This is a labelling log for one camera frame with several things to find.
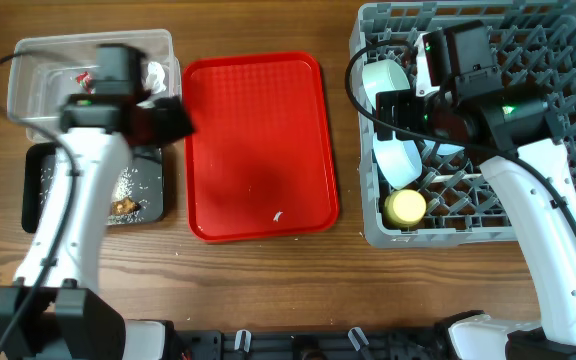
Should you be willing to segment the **light blue plate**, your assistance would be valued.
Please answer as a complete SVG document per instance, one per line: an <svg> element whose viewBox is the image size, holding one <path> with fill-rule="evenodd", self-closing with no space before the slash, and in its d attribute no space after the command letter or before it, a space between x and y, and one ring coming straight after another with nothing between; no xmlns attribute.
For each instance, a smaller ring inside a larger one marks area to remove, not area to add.
<svg viewBox="0 0 576 360"><path fill-rule="evenodd" d="M434 110L438 110L441 106L450 107L452 103L452 94L448 90L442 91L439 87L432 87L424 98L424 121L429 119ZM461 146L430 140L425 140L424 143L431 148L436 147L436 154L440 156L453 155L464 150Z"/></svg>

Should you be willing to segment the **white tissue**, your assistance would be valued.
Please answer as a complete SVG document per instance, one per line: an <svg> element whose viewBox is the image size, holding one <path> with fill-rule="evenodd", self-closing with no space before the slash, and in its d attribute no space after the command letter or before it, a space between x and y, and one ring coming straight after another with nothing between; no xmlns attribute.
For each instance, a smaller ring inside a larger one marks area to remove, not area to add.
<svg viewBox="0 0 576 360"><path fill-rule="evenodd" d="M164 67L159 62L149 62L144 87L152 94L162 93L167 89Z"/></svg>

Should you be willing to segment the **small light blue bowl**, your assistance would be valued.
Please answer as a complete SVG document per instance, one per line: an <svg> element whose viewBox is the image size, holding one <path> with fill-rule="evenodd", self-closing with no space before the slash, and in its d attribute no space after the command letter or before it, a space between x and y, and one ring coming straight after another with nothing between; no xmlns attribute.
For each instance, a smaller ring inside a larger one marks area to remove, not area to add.
<svg viewBox="0 0 576 360"><path fill-rule="evenodd" d="M377 165L394 189L403 189L421 176L422 160L414 141L381 141L374 136L372 144Z"/></svg>

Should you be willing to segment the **green bowl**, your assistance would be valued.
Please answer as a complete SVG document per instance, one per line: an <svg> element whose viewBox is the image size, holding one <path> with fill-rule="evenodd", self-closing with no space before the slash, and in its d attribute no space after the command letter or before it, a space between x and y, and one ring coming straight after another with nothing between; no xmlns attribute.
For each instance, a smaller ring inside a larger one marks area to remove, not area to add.
<svg viewBox="0 0 576 360"><path fill-rule="evenodd" d="M362 70L362 84L369 107L373 114L377 106L377 95L382 92L394 91L397 95L409 97L410 81L404 68L395 60L385 59L368 63Z"/></svg>

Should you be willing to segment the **red snack wrapper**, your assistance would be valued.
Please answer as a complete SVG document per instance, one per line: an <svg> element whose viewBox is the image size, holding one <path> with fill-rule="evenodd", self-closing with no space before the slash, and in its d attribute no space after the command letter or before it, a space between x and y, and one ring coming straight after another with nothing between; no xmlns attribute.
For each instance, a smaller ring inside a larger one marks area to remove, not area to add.
<svg viewBox="0 0 576 360"><path fill-rule="evenodd" d="M94 92L93 77L88 71L77 75L75 81L86 93L92 94Z"/></svg>

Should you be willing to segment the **brown food scrap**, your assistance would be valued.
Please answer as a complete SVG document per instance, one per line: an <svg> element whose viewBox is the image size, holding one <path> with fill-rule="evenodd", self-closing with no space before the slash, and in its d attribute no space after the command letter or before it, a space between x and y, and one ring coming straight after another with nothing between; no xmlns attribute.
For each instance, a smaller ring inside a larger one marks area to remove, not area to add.
<svg viewBox="0 0 576 360"><path fill-rule="evenodd" d="M140 205L130 197L114 201L111 205L112 216L124 216L132 214L140 209Z"/></svg>

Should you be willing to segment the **yellow plastic cup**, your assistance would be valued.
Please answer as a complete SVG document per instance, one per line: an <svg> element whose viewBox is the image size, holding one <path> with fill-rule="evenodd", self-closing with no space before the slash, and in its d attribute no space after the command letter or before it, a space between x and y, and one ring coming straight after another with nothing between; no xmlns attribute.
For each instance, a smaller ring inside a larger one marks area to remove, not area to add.
<svg viewBox="0 0 576 360"><path fill-rule="evenodd" d="M383 208L384 217L398 227L417 225L427 210L424 197L417 191L402 189L390 194Z"/></svg>

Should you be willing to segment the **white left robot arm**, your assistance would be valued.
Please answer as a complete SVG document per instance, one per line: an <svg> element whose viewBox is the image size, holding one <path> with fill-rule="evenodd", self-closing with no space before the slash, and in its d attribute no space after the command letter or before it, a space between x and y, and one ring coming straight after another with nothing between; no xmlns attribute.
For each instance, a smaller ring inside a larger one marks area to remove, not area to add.
<svg viewBox="0 0 576 360"><path fill-rule="evenodd" d="M0 358L179 359L169 320L128 320L98 292L99 258L121 172L137 147L191 135L177 96L152 99L142 50L97 47L92 93L68 97L59 127L40 127L55 148L53 182L29 250L0 286Z"/></svg>

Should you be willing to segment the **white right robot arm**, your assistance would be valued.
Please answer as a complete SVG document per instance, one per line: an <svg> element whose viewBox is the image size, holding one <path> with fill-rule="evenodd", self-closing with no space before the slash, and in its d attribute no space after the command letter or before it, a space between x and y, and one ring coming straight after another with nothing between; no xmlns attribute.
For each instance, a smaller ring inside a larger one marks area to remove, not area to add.
<svg viewBox="0 0 576 360"><path fill-rule="evenodd" d="M464 151L508 217L537 293L525 324L485 313L447 327L460 359L576 359L576 189L543 87L506 86L479 20L419 35L409 88L377 96L379 134Z"/></svg>

